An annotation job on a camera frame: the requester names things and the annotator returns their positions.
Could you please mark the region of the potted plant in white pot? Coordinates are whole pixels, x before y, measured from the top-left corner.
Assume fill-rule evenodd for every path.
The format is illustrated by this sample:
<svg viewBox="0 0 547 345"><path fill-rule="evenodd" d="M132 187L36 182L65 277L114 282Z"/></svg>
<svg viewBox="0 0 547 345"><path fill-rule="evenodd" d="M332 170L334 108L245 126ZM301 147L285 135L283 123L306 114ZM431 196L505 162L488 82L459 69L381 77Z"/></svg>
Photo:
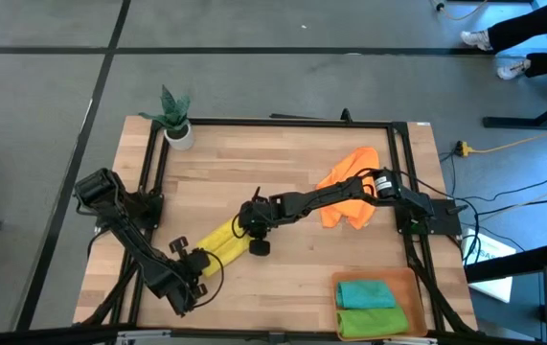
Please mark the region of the potted plant in white pot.
<svg viewBox="0 0 547 345"><path fill-rule="evenodd" d="M188 117L191 99L188 95L175 98L170 90L161 86L162 114L140 112L139 116L157 123L164 129L164 136L175 150L189 150L194 145L194 132Z"/></svg>

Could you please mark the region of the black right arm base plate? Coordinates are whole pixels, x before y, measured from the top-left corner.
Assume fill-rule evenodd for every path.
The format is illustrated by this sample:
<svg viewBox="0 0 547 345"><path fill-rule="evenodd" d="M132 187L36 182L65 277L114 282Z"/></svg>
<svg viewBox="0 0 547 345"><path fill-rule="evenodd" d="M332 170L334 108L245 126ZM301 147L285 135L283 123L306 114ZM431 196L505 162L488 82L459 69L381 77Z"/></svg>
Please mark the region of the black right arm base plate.
<svg viewBox="0 0 547 345"><path fill-rule="evenodd" d="M394 206L398 232L402 235L460 235L459 208L451 199L406 201Z"/></svg>

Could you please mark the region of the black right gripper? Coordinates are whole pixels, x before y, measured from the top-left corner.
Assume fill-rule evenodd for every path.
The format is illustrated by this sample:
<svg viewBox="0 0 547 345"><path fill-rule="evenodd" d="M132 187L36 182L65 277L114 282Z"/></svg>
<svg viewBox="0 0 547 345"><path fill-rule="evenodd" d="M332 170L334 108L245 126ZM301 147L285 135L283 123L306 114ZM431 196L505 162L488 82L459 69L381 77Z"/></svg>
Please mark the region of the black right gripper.
<svg viewBox="0 0 547 345"><path fill-rule="evenodd" d="M272 228L279 227L284 220L282 197L264 197L260 195L260 190L261 187L258 187L254 195L239 209L239 227L254 239L264 239Z"/></svg>

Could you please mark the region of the green microfiber towel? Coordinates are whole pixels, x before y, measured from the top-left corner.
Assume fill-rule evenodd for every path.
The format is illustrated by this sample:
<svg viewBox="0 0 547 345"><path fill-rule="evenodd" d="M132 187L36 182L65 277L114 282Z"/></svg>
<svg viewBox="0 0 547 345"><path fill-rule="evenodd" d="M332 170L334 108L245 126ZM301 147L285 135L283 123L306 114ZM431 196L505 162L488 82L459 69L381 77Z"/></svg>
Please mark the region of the green microfiber towel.
<svg viewBox="0 0 547 345"><path fill-rule="evenodd" d="M339 310L338 331L344 338L372 338L401 334L409 329L407 318L399 308Z"/></svg>

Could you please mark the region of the yellow microfiber towel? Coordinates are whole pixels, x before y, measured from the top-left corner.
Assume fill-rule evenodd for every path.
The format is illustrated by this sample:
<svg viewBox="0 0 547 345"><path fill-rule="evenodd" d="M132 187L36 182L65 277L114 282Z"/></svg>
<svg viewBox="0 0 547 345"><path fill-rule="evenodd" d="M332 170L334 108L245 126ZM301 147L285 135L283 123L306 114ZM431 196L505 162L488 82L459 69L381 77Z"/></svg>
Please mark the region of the yellow microfiber towel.
<svg viewBox="0 0 547 345"><path fill-rule="evenodd" d="M215 255L211 263L203 269L203 275L210 277L230 264L248 250L251 240L239 226L238 216L220 225L196 245L197 248Z"/></svg>

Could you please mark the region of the white cardboard box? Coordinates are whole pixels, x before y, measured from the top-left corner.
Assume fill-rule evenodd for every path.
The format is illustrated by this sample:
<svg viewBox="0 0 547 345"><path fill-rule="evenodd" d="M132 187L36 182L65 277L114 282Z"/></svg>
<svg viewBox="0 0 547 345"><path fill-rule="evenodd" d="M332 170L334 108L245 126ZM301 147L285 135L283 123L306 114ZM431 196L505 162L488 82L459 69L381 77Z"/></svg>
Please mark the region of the white cardboard box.
<svg viewBox="0 0 547 345"><path fill-rule="evenodd" d="M510 256L516 249L500 241L479 233L475 234L469 227L462 237L462 253L464 266L478 264L484 261ZM470 288L488 295L503 303L511 300L513 278L505 277L496 280L471 283Z"/></svg>

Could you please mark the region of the orange microfiber towel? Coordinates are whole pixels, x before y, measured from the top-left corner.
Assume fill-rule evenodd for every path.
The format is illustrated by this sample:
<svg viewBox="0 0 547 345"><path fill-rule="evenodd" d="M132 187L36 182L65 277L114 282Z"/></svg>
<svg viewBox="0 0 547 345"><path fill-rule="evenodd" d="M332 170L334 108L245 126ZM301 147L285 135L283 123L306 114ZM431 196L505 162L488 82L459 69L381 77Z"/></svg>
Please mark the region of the orange microfiber towel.
<svg viewBox="0 0 547 345"><path fill-rule="evenodd" d="M316 188L329 187L336 182L355 176L366 168L379 168L378 153L371 147L357 148L337 163ZM352 199L321 208L320 219L323 227L333 228L342 218L345 218L354 229L360 230L368 223L375 210L375 206L365 201Z"/></svg>

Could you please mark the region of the black aluminium table frame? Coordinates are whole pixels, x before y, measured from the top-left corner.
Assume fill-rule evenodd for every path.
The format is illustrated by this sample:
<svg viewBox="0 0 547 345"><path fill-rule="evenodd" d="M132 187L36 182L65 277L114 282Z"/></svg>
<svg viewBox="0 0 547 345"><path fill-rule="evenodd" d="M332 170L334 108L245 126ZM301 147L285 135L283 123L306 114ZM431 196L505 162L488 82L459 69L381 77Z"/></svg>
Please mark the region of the black aluminium table frame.
<svg viewBox="0 0 547 345"><path fill-rule="evenodd" d="M308 191L358 147L377 150L382 166L402 171L406 186L444 195L444 181L430 125L270 119L205 119L193 122L195 144L187 151L156 149L164 161L165 197L152 243L166 250L184 236L198 242L232 218L258 187L264 194ZM119 319L141 328L178 332L285 332L334 336L331 276L335 272L408 268L395 212L376 211L354 230L342 222L321 226L317 215L275 229L268 256L243 254L209 277L197 310L174 313L166 299L129 284ZM417 280L427 332L449 330Z"/></svg>

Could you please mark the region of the teal microfiber towel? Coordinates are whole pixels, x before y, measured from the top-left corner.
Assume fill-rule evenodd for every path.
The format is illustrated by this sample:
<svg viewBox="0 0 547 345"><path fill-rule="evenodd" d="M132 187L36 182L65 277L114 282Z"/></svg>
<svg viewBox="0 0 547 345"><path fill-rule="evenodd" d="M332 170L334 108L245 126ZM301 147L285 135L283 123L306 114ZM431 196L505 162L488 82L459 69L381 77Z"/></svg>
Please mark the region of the teal microfiber towel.
<svg viewBox="0 0 547 345"><path fill-rule="evenodd" d="M397 305L389 287L379 280L356 280L336 285L335 302L346 310L391 309Z"/></svg>

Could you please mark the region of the black desk foot bar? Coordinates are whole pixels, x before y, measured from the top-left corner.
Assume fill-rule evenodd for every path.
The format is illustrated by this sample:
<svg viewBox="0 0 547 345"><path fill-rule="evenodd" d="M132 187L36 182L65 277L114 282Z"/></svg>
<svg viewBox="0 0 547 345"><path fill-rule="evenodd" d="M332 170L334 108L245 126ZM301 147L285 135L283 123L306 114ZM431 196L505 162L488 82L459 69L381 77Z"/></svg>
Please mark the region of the black desk foot bar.
<svg viewBox="0 0 547 345"><path fill-rule="evenodd" d="M547 246L510 256L490 259L465 268L467 281L477 283L543 270L547 266Z"/></svg>

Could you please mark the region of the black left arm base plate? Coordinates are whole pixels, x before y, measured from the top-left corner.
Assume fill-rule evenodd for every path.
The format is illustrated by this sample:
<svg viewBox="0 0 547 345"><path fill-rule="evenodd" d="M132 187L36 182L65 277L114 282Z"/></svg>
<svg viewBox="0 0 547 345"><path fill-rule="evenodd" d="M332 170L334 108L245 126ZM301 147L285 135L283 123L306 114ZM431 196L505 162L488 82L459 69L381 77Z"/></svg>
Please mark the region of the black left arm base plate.
<svg viewBox="0 0 547 345"><path fill-rule="evenodd" d="M86 206L97 217L97 225L110 229L121 219L128 219L139 229L153 229L159 225L164 198L141 193L113 193Z"/></svg>

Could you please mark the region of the orange plastic basket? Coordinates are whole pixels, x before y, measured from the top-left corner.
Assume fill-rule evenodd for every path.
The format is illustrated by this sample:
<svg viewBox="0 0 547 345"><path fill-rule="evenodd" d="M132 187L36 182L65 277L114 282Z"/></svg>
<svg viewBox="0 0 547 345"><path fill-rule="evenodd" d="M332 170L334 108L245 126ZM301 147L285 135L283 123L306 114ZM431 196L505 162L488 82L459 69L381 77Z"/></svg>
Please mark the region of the orange plastic basket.
<svg viewBox="0 0 547 345"><path fill-rule="evenodd" d="M372 338L344 338L338 331L338 321L336 313L342 308L338 308L335 302L336 285L340 282L356 280L379 280L383 281L392 291L396 298L395 308L402 309L409 329L404 333L389 334ZM418 284L414 273L409 268L385 268L375 271L346 271L335 272L331 276L332 303L334 306L334 320L336 322L336 333L342 341L367 341L396 339L404 337L423 337L427 334L427 326L424 318L422 299L419 293Z"/></svg>

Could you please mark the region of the person's white shoe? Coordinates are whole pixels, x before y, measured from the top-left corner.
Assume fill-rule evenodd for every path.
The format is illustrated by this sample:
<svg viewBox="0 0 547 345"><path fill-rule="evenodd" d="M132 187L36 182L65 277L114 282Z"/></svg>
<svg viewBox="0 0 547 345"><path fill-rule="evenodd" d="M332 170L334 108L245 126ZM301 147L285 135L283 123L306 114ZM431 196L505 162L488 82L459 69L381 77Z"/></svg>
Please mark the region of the person's white shoe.
<svg viewBox="0 0 547 345"><path fill-rule="evenodd" d="M462 31L460 33L460 38L467 46L486 52L492 50L490 36L487 30L477 32Z"/></svg>
<svg viewBox="0 0 547 345"><path fill-rule="evenodd" d="M496 70L496 75L501 80L509 81L525 74L530 67L531 62L527 59L524 59L509 65L498 67Z"/></svg>

